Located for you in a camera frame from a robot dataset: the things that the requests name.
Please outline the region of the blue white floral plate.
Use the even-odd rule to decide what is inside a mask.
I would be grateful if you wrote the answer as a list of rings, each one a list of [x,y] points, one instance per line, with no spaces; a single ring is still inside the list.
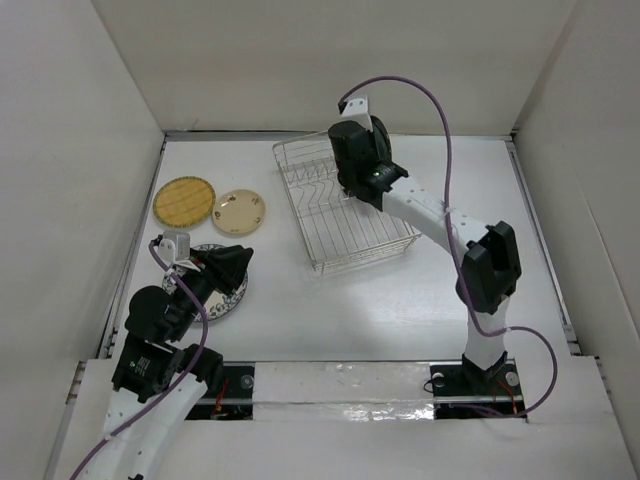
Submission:
[[[221,245],[221,244],[205,243],[205,244],[196,245],[195,247],[193,247],[193,249],[197,251],[210,252],[210,251],[224,248],[224,247],[225,245]],[[172,267],[171,272],[177,274],[177,276],[179,277],[182,277],[187,272],[187,270],[188,269],[182,266],[175,266],[175,267]],[[245,273],[243,282],[241,283],[239,288],[235,290],[233,294],[226,295],[217,290],[211,293],[211,295],[209,296],[209,298],[207,299],[204,305],[208,311],[208,319],[210,322],[219,321],[239,305],[239,303],[242,301],[246,293],[246,290],[248,287],[248,281],[249,281],[249,275],[247,271]],[[165,273],[161,283],[161,288],[165,292],[169,294],[173,294],[176,291],[176,289],[178,289],[178,286],[176,285],[174,280],[170,277],[170,275],[168,273]],[[196,312],[196,313],[197,315],[194,321],[201,322],[201,316],[199,312]]]

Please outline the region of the dark teal square plate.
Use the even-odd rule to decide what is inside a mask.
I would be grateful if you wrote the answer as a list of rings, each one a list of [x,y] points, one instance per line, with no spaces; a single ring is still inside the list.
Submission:
[[[371,138],[378,161],[384,164],[392,163],[391,141],[383,122],[375,115],[371,116]]]

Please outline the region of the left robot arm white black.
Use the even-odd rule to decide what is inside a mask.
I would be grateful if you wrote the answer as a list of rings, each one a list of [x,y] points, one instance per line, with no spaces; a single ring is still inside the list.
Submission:
[[[74,479],[155,478],[191,409],[224,387],[224,360],[206,347],[206,330],[186,348],[174,344],[196,319],[209,320],[205,303],[213,292],[239,289],[253,249],[194,250],[160,235],[149,253],[176,288],[151,285],[131,298],[101,438],[72,472]]]

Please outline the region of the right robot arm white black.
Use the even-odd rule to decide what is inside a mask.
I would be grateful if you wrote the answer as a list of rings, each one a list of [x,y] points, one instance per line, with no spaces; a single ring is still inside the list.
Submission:
[[[379,119],[370,130],[341,121],[328,138],[345,193],[408,223],[452,256],[456,293],[469,312],[462,381],[474,393],[486,392],[506,362],[506,312],[522,274],[514,229],[469,217],[421,188],[392,161]]]

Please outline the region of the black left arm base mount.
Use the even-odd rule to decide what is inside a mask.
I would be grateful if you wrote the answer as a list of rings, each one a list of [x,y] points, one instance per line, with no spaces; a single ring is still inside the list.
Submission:
[[[253,419],[254,363],[228,363],[216,390],[208,391],[187,414],[197,421],[243,421]]]

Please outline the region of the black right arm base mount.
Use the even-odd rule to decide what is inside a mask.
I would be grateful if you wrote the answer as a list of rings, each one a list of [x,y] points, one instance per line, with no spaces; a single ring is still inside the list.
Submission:
[[[526,407],[515,360],[506,355],[488,377],[465,360],[431,363],[422,388],[436,420],[511,417]]]

